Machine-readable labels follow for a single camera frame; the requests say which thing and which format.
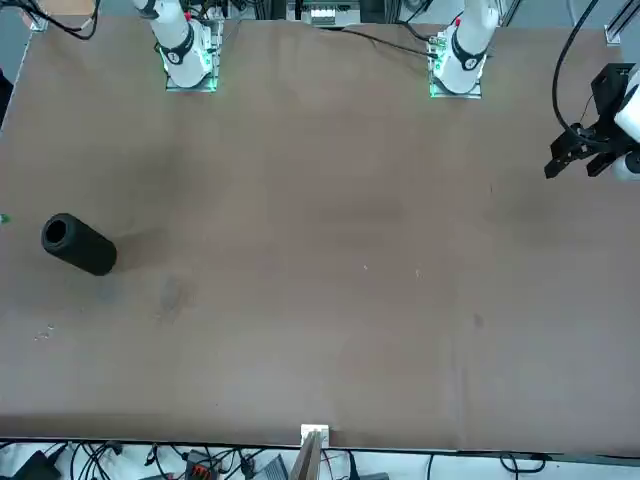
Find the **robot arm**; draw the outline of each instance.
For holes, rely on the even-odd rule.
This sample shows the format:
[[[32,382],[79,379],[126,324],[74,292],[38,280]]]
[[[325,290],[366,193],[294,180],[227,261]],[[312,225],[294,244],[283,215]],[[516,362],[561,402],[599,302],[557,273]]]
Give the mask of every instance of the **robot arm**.
[[[213,70],[211,29],[195,19],[187,21],[179,0],[133,0],[149,20],[160,45],[165,69],[176,85],[197,85]]]
[[[482,75],[487,47],[500,14],[493,0],[465,0],[458,20],[444,32],[447,49],[435,77],[449,92],[465,94]]]
[[[585,128],[571,125],[551,144],[552,160],[545,166],[554,178],[571,162],[595,155],[587,175],[595,177],[612,166],[621,180],[640,180],[640,71],[631,63],[610,63],[591,82],[599,118]]]

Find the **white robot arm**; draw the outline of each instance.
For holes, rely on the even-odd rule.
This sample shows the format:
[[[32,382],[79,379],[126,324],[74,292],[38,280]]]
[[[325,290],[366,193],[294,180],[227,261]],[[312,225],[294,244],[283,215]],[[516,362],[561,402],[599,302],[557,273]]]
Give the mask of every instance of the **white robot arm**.
[[[459,20],[444,32],[447,49],[435,71],[435,77],[449,92],[465,94],[475,87],[499,21],[493,0],[465,0]]]
[[[613,121],[636,143],[636,148],[621,155],[613,163],[613,173],[620,180],[640,180],[640,69],[636,65],[629,73],[620,110]]]
[[[187,21],[178,0],[133,0],[150,21],[160,44],[167,73],[176,85],[190,88],[213,70],[211,29],[195,19]]]

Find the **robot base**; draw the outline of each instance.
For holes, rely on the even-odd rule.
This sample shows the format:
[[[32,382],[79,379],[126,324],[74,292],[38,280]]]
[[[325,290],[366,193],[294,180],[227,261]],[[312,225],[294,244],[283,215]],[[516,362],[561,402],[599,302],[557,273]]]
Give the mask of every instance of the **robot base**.
[[[447,39],[444,32],[439,32],[438,36],[427,42],[427,52],[435,53],[438,57],[444,55],[447,50]],[[440,68],[440,59],[427,58],[427,79],[429,82],[429,96],[431,98],[482,98],[482,88],[480,79],[476,82],[476,86],[471,91],[464,94],[452,93],[447,90],[436,78],[435,71]]]
[[[209,55],[208,61],[211,62],[213,68],[211,73],[208,73],[197,85],[193,87],[184,88],[176,85],[171,77],[167,75],[167,92],[204,92],[212,93],[218,89],[218,78],[220,77],[220,51],[222,50],[222,31],[224,28],[224,19],[217,19],[211,21],[202,22],[205,32],[210,33],[205,38],[205,46],[207,55]]]

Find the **black cylindrical object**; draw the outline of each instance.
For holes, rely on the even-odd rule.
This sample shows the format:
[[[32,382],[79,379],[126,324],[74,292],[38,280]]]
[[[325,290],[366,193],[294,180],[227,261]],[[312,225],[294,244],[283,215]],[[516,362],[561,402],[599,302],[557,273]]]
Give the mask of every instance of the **black cylindrical object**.
[[[109,273],[118,256],[113,243],[68,213],[58,213],[45,223],[42,246],[54,257],[93,275]]]

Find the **tabletop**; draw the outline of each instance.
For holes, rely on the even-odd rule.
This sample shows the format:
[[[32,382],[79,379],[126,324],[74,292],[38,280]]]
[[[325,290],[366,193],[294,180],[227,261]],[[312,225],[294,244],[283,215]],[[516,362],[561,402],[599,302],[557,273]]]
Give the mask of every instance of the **tabletop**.
[[[35,35],[0,139],[0,435],[637,454],[640,190],[543,175],[568,33],[500,29],[482,100],[300,23],[242,22],[212,95],[164,91],[140,19]],[[618,55],[578,36],[568,119]],[[58,212],[111,274],[44,252]]]

